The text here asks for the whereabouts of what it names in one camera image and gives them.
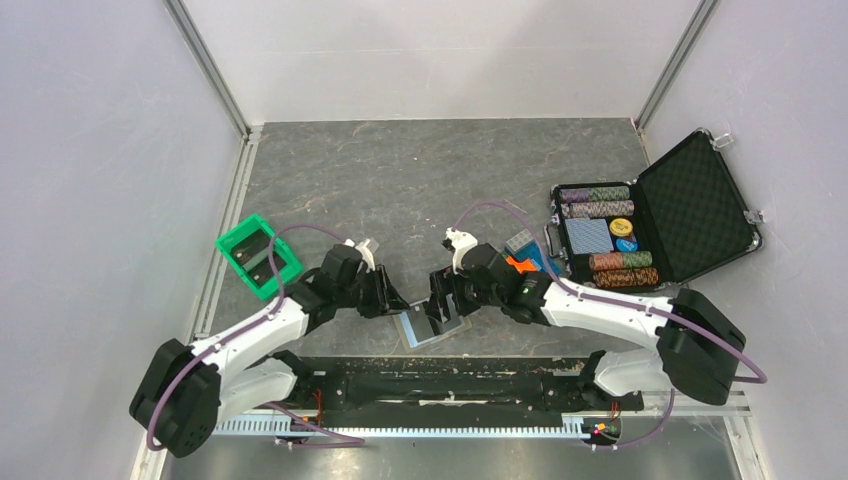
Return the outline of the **grey card holder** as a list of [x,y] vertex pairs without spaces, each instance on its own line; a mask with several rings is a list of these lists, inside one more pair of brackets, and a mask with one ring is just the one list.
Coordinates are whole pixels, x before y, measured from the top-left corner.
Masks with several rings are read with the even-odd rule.
[[407,353],[419,351],[472,326],[466,317],[452,317],[445,321],[431,320],[425,311],[427,305],[427,300],[413,302],[408,310],[392,317],[401,345]]

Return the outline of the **dark credit card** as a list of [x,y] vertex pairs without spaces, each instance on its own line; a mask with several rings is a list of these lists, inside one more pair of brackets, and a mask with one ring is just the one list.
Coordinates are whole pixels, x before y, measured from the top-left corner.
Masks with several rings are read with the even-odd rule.
[[412,349],[433,343],[441,335],[439,330],[441,324],[437,322],[436,327],[433,326],[426,314],[425,306],[425,301],[414,303],[401,317],[405,338]]
[[237,262],[238,265],[240,267],[242,267],[245,271],[248,271],[248,270],[255,268],[257,265],[260,265],[263,262],[266,262],[267,258],[268,258],[267,251],[268,251],[268,248],[269,248],[269,244],[270,244],[270,242],[268,243],[268,247],[265,250],[263,250],[261,253],[259,253],[255,257],[253,257],[249,262],[244,263],[244,264],[239,264]]

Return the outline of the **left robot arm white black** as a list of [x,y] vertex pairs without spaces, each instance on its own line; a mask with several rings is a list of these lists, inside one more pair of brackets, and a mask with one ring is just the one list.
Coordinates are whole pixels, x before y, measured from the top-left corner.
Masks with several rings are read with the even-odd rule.
[[129,414],[152,451],[196,451],[222,422],[266,403],[306,405],[313,379],[272,352],[331,321],[338,310],[363,318],[394,315],[409,303],[374,261],[367,242],[333,246],[268,306],[235,326],[186,345],[163,343],[133,396]]

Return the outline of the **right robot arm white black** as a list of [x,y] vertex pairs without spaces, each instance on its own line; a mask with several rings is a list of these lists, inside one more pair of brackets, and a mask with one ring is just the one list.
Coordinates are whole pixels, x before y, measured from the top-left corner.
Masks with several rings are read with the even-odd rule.
[[638,297],[543,271],[521,273],[488,243],[431,272],[429,282],[431,317],[453,319],[492,307],[521,324],[591,330],[634,344],[633,351],[590,355],[577,392],[591,408],[634,392],[669,389],[719,406],[738,380],[744,334],[691,289],[673,297]]

